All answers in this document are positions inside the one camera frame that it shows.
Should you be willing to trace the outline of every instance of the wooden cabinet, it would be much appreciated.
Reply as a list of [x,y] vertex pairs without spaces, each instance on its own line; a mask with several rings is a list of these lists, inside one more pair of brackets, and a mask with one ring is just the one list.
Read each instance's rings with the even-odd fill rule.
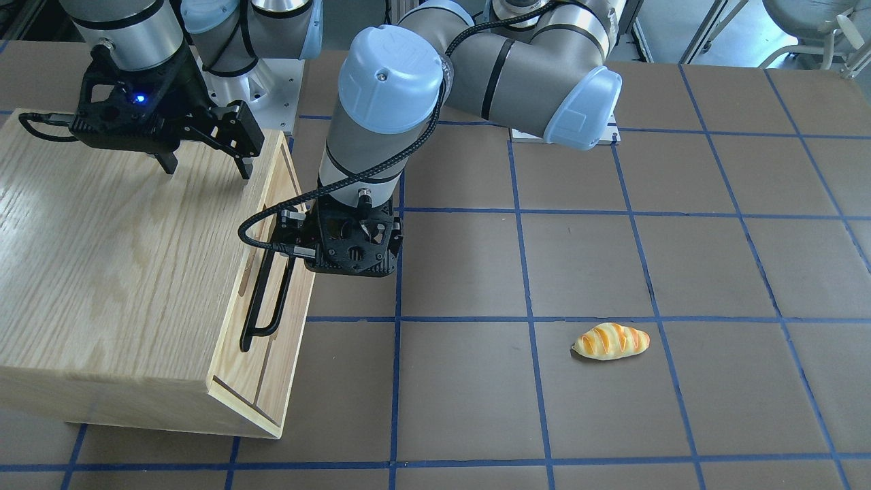
[[[249,181],[194,143],[182,144],[169,176],[141,153],[38,140],[9,118],[0,405],[74,422],[281,436],[314,274],[294,265],[279,329],[241,352],[262,251],[236,229],[300,193],[283,134],[266,136]],[[260,324],[286,260],[276,256]]]

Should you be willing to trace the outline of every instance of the black cable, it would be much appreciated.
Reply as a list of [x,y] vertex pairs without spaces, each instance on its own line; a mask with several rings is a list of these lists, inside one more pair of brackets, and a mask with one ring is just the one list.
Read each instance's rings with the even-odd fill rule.
[[573,0],[558,0],[554,2],[547,3],[544,7],[539,7],[531,12],[527,12],[522,16],[506,18],[504,20],[493,20],[490,22],[485,22],[483,24],[473,25],[469,27],[467,30],[460,32],[454,37],[454,40],[448,44],[448,49],[444,51],[445,56],[450,56],[454,54],[457,46],[460,45],[463,41],[471,37],[473,34],[477,34],[481,31],[486,31],[487,29],[493,29],[494,27],[504,27],[505,25],[517,24],[518,22],[523,22],[526,20],[530,20],[533,17],[538,17],[549,10],[556,9],[556,7],[561,3],[577,3]]
[[52,141],[54,143],[71,143],[73,141],[78,141],[78,138],[76,138],[75,136],[54,136],[51,134],[43,133],[30,124],[30,122],[33,121],[37,123],[50,124],[52,126],[62,126],[59,124],[52,124],[47,122],[48,118],[46,116],[50,116],[50,114],[40,114],[37,112],[22,112],[18,114],[18,122],[21,123],[21,126],[24,127],[25,131],[41,140]]
[[404,150],[399,153],[393,155],[387,160],[384,160],[382,163],[369,168],[368,170],[364,170],[359,174],[354,174],[346,179],[338,180],[332,184],[329,184],[324,187],[320,187],[315,189],[314,191],[309,191],[305,194],[298,195],[293,199],[288,201],[283,201],[271,208],[266,208],[263,211],[260,211],[257,214],[252,215],[247,220],[243,221],[239,226],[239,238],[246,244],[251,245],[252,247],[264,248],[266,250],[273,250],[279,253],[289,254],[290,249],[293,248],[291,245],[289,248],[283,246],[282,244],[277,243],[269,243],[269,242],[261,242],[259,240],[255,240],[247,235],[247,231],[250,227],[254,226],[258,221],[265,220],[267,217],[272,214],[279,213],[285,209],[293,209],[296,210],[296,206],[300,205],[304,202],[311,201],[312,199],[317,199],[327,194],[331,194],[343,187],[350,186],[351,184],[355,184],[360,180],[367,179],[372,177],[373,175],[380,174],[381,172],[391,168],[396,165],[400,161],[411,156],[412,153],[416,152],[418,148],[423,146],[423,144],[432,136],[432,133],[436,130],[436,126],[438,126],[439,115],[442,112],[442,103],[444,101],[444,92],[445,92],[445,83],[444,80],[442,84],[439,86],[438,91],[438,99],[435,101],[435,107],[433,108],[432,114],[429,116],[429,122],[427,123],[426,129],[423,130],[423,133],[410,145],[406,146]]
[[[559,4],[565,3],[574,3],[577,4],[575,0],[556,0],[554,2],[547,3],[544,7],[539,9],[535,9],[531,12],[523,14],[522,16],[512,17],[504,20],[497,20],[486,22],[484,24],[473,25],[469,27],[467,30],[460,32],[453,41],[448,45],[448,49],[445,50],[445,56],[450,56],[456,47],[460,45],[463,41],[471,37],[473,34],[476,34],[480,31],[486,31],[487,29],[492,29],[494,27],[502,27],[504,25],[516,24],[518,22],[523,22],[525,20],[529,20],[533,17],[539,16],[549,10],[555,9]],[[423,146],[423,144],[432,136],[432,133],[436,130],[438,126],[438,118],[442,112],[442,103],[444,102],[445,95],[445,81],[442,81],[441,86],[439,86],[438,99],[435,101],[435,107],[433,108],[432,114],[429,116],[429,122],[427,123],[426,129],[423,130],[423,133],[415,140],[412,144],[408,145],[404,150],[399,153],[393,155],[387,160],[384,160],[382,163],[369,168],[368,170],[364,170],[358,174],[350,175],[346,179],[338,180],[332,184],[329,184],[324,187],[320,187],[315,189],[314,191],[309,191],[305,194],[298,195],[293,199],[280,202],[270,208],[266,208],[263,211],[260,211],[257,214],[253,214],[248,217],[247,220],[243,221],[239,226],[239,238],[247,245],[251,245],[252,247],[263,248],[265,250],[272,250],[275,252],[279,252],[282,254],[291,255],[293,252],[293,245],[285,245],[281,243],[270,243],[270,242],[261,242],[260,240],[255,240],[248,236],[247,231],[252,226],[257,224],[259,221],[265,220],[269,216],[279,213],[280,211],[284,211],[286,209],[296,210],[296,206],[311,201],[313,199],[317,199],[327,194],[331,194],[341,188],[350,186],[359,182],[360,180],[367,179],[372,177],[373,175],[380,174],[381,172],[391,168],[393,165],[396,165],[400,161],[405,158],[408,158],[412,153],[417,151],[418,148]]]
[[236,37],[236,34],[239,32],[239,29],[241,29],[241,27],[242,27],[242,9],[246,9],[246,11],[247,11],[247,8],[248,8],[247,2],[240,2],[239,3],[240,10],[239,10],[238,17],[236,17],[236,25],[234,25],[234,27],[233,27],[233,32],[230,33],[230,37],[228,37],[226,39],[226,41],[224,41],[224,44],[221,45],[220,49],[218,50],[218,54],[215,55],[215,59],[212,60],[211,64],[206,66],[206,61],[203,60],[203,71],[211,71],[212,68],[214,68],[214,66],[217,65],[218,62],[220,61],[220,59],[224,56],[224,52],[226,51],[226,49],[228,47],[230,47],[230,43],[233,41],[233,39]]

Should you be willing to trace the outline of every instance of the gray cylinder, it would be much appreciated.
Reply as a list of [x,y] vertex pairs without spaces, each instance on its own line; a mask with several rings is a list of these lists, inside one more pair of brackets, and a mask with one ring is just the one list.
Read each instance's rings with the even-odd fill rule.
[[271,12],[248,7],[248,31],[254,52],[261,58],[299,59],[314,13],[314,2],[290,3],[291,10]]
[[179,50],[184,36],[172,6],[165,0],[64,0],[84,41],[105,44],[112,60],[125,71],[153,68]]
[[165,0],[59,0],[67,15],[87,22],[110,22],[135,16]]
[[[426,122],[399,134],[373,133],[358,125],[348,116],[341,102],[336,102],[333,119],[330,121],[327,146],[321,160],[318,177],[326,186],[358,174],[392,157],[417,140]],[[344,187],[330,195],[339,202],[356,207],[361,189],[368,189],[373,207],[387,202],[393,194],[400,173],[408,159],[398,162],[371,179],[362,180]]]
[[[625,2],[585,1],[605,9],[606,16],[611,10],[614,15],[622,11]],[[441,52],[465,28],[457,16],[439,9],[412,12],[400,26],[426,38]],[[604,62],[612,46],[598,17],[570,4],[543,14],[528,44],[495,33],[477,33],[451,55],[454,80],[446,104],[542,136],[566,96]]]
[[242,29],[236,27],[239,22],[240,10],[237,8],[214,28],[191,34],[199,58],[203,60],[203,66],[209,73],[222,77],[239,76],[256,65],[257,57],[248,52],[242,38]]

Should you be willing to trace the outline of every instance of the drawer front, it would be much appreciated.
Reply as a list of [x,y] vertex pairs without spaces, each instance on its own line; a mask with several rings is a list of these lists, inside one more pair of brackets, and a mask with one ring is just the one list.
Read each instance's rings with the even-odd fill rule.
[[[300,193],[293,163],[284,142],[281,143],[276,159],[272,180],[261,209]],[[272,230],[273,218],[264,220],[258,226],[249,233],[265,241]],[[242,352],[239,347],[242,326],[264,254],[262,249],[249,248],[245,255],[240,286],[234,296],[234,303],[230,305],[225,335],[213,362],[212,381],[281,427],[314,284],[314,273],[306,269],[302,260],[296,259],[278,330],[270,337],[255,337],[251,349]],[[276,255],[273,259],[266,294],[260,306],[260,317],[256,323],[258,327],[265,326],[272,318],[287,260],[282,255]]]

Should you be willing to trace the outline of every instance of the gray robot arm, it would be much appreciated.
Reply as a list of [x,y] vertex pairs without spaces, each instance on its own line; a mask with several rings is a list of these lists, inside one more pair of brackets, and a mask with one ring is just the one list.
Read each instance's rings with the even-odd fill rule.
[[[313,250],[306,265],[316,272],[390,274],[402,243],[391,196],[407,158],[385,163],[425,140],[442,102],[547,142],[593,147],[622,86],[603,63],[624,5],[494,0],[491,15],[509,18],[472,28],[457,3],[429,0],[399,25],[362,31],[341,67],[321,192],[309,195],[317,201],[287,243]],[[500,24],[499,33],[478,31]],[[251,223],[240,228],[249,243],[244,233]]]
[[[239,75],[237,82],[247,78],[238,63],[253,70],[259,56],[320,53],[321,0],[253,0],[241,7],[240,0],[185,4],[190,11],[186,23],[220,76]],[[206,91],[169,0],[61,0],[61,5],[91,47],[93,62],[82,78],[76,113],[21,114],[29,133],[45,140],[80,140],[96,148],[149,153],[168,174],[177,166],[173,152],[181,140],[201,141],[231,155],[241,176],[250,177],[251,157],[260,154],[264,137],[248,102],[268,94],[265,70],[257,78],[260,85],[246,85],[250,90],[245,93],[227,92],[225,100],[215,100]],[[233,22],[232,32],[216,29],[225,21]],[[282,48],[267,47],[264,39],[269,37]],[[235,57],[239,45],[244,56]],[[111,87],[105,99],[95,97],[100,85]],[[32,122],[67,126],[71,136],[46,135]]]

